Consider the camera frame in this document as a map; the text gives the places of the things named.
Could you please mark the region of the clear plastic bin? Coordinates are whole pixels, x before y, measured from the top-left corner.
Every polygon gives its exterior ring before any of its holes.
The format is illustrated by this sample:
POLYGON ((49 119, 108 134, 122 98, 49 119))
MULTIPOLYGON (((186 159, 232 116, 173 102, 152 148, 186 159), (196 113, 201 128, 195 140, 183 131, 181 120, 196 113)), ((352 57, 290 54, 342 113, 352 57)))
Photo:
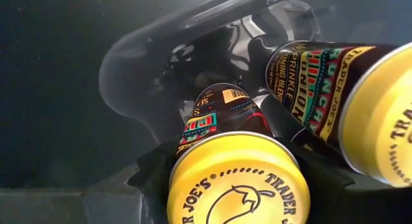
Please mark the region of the clear plastic bin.
POLYGON ((321 39, 328 8, 313 0, 199 0, 119 39, 98 76, 104 102, 156 142, 182 131, 197 94, 228 82, 264 92, 269 55, 293 40, 321 39))

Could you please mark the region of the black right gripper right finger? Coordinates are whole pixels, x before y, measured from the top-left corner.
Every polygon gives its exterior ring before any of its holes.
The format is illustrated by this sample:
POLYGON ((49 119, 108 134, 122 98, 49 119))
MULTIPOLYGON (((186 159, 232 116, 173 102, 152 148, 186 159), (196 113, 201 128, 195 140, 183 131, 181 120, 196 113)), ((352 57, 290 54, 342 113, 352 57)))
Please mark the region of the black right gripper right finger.
POLYGON ((412 188, 394 188, 348 168, 339 154, 291 143, 308 183, 308 224, 412 224, 412 188))

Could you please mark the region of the yellow-lid brown spice can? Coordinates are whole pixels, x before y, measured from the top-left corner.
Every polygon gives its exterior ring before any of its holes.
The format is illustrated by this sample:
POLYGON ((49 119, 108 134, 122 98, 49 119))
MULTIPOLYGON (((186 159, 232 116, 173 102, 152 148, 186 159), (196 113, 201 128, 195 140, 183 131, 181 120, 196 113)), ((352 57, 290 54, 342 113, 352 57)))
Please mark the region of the yellow-lid brown spice can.
POLYGON ((269 92, 355 172, 412 187, 412 42, 290 41, 268 60, 269 92))
POLYGON ((169 179, 169 224, 306 224, 310 191, 293 154, 240 87, 197 97, 169 179))

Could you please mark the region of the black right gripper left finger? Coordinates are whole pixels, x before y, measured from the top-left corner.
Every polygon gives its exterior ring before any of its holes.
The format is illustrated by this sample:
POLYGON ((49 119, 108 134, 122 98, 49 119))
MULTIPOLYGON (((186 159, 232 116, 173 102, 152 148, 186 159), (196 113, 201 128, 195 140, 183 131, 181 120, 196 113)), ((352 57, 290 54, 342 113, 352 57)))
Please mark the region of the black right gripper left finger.
POLYGON ((0 224, 167 224, 174 142, 85 188, 0 189, 0 224))

